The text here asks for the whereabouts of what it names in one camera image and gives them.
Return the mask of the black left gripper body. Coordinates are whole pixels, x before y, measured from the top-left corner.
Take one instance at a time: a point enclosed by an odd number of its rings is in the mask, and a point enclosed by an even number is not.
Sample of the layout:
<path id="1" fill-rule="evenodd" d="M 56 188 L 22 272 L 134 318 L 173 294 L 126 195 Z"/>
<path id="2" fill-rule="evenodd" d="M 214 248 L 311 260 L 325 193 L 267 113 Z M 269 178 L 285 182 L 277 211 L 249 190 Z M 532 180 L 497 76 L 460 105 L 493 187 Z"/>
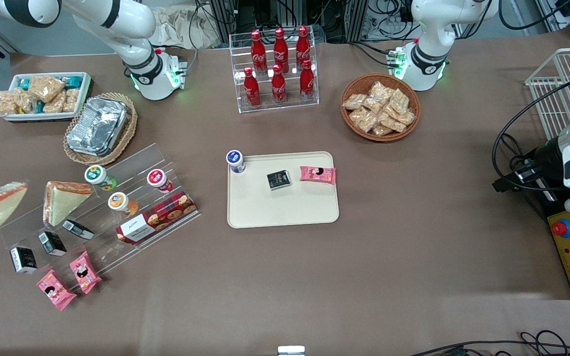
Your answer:
<path id="1" fill-rule="evenodd" d="M 533 160 L 537 175 L 535 183 L 539 188 L 552 191 L 564 190 L 563 155 L 558 140 L 559 139 L 548 140 L 545 144 L 538 146 L 533 151 Z"/>

